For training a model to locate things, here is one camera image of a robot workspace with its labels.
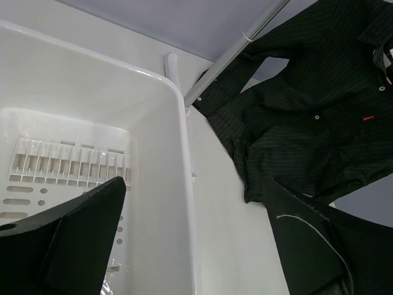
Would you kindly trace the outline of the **black pinstriped shirt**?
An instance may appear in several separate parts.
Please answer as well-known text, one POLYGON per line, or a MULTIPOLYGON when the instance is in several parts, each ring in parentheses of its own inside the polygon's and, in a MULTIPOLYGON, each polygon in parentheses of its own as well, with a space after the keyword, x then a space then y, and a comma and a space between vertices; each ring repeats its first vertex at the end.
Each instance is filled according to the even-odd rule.
POLYGON ((281 184, 324 203, 392 173, 392 4, 317 1, 249 44, 194 102, 244 201, 281 184))

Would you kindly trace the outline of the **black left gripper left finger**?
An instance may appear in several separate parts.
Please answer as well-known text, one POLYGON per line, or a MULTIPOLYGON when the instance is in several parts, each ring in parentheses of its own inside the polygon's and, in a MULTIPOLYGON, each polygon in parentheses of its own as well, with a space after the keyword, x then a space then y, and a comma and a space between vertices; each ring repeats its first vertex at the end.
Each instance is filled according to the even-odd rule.
POLYGON ((126 194, 117 176, 1 226, 1 294, 99 294, 126 194))

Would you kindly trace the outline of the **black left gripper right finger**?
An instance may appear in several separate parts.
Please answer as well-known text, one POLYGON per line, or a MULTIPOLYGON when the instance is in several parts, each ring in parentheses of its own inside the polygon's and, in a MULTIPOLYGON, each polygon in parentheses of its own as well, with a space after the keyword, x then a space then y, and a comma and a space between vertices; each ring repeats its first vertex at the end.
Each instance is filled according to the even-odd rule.
POLYGON ((392 294, 392 228, 273 179, 266 209, 290 294, 392 294))

